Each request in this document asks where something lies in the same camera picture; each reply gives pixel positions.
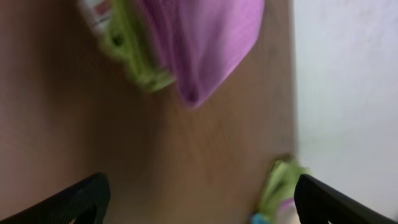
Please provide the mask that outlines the purple cloth under pile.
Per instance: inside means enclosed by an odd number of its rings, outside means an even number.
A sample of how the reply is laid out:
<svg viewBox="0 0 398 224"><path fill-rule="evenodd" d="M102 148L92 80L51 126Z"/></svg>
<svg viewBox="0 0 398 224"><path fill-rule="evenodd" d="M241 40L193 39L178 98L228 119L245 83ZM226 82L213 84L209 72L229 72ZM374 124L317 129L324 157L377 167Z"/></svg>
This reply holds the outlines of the purple cloth under pile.
<svg viewBox="0 0 398 224"><path fill-rule="evenodd" d="M292 207L295 207L294 198L293 197L287 198L287 199L281 201L281 203L279 204L277 213L282 214Z"/></svg>

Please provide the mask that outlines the folded green cloth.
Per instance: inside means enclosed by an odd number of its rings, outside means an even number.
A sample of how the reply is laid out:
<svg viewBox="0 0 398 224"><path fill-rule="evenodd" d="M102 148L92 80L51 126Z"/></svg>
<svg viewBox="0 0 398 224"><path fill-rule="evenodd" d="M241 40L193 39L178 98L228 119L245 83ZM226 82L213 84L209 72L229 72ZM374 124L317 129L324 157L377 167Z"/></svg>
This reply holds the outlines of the folded green cloth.
<svg viewBox="0 0 398 224"><path fill-rule="evenodd" d="M133 1L78 0L78 8L102 51L121 63L127 78L146 91L159 91L175 79L155 60L147 29Z"/></svg>

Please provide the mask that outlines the crumpled green cloth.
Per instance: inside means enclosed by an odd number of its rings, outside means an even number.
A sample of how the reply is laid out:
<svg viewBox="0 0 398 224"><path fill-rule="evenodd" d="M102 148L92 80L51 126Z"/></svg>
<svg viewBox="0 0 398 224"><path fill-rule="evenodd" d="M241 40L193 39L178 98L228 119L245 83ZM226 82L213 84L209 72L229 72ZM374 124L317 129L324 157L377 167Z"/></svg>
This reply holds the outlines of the crumpled green cloth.
<svg viewBox="0 0 398 224"><path fill-rule="evenodd" d="M276 160L257 203L258 213L270 223L274 222L277 212L293 200L295 187L302 174L308 174L308 169L295 159Z"/></svg>

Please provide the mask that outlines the purple cloth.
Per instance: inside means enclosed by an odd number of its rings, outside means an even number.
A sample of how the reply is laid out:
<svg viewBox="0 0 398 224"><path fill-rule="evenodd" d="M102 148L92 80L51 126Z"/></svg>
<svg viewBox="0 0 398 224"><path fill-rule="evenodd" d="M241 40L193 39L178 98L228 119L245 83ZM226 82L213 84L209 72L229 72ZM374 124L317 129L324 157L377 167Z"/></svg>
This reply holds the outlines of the purple cloth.
<svg viewBox="0 0 398 224"><path fill-rule="evenodd" d="M287 199L281 201L281 203L279 204L277 213L282 214L292 207L295 207L294 198L293 197L287 198Z"/></svg>
<svg viewBox="0 0 398 224"><path fill-rule="evenodd" d="M174 75L186 104L202 104L256 43L264 0L135 2L161 66Z"/></svg>

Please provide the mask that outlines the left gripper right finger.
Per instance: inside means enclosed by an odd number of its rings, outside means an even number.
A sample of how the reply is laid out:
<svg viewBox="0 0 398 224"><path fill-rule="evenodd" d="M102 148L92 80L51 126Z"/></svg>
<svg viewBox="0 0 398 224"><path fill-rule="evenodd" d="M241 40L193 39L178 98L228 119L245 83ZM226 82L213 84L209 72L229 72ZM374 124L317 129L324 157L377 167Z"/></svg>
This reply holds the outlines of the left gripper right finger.
<svg viewBox="0 0 398 224"><path fill-rule="evenodd" d="M299 177L294 201L301 224L397 224L308 174Z"/></svg>

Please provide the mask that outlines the blue cloth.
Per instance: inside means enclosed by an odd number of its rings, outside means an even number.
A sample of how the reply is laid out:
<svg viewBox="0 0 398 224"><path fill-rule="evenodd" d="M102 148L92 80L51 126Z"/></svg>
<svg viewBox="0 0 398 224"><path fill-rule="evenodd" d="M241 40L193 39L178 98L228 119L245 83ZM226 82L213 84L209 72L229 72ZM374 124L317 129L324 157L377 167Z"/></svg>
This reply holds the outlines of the blue cloth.
<svg viewBox="0 0 398 224"><path fill-rule="evenodd" d="M271 221L261 213L255 213L251 216L250 224L271 224Z"/></svg>

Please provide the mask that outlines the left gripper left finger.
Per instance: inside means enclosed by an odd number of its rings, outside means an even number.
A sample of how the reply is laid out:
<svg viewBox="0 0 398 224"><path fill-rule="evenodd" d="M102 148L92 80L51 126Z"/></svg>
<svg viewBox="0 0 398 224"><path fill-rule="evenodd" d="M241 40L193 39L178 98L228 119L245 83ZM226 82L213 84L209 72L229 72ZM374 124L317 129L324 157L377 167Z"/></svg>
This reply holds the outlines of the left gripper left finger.
<svg viewBox="0 0 398 224"><path fill-rule="evenodd" d="M93 174L1 224L102 224L111 197L108 178Z"/></svg>

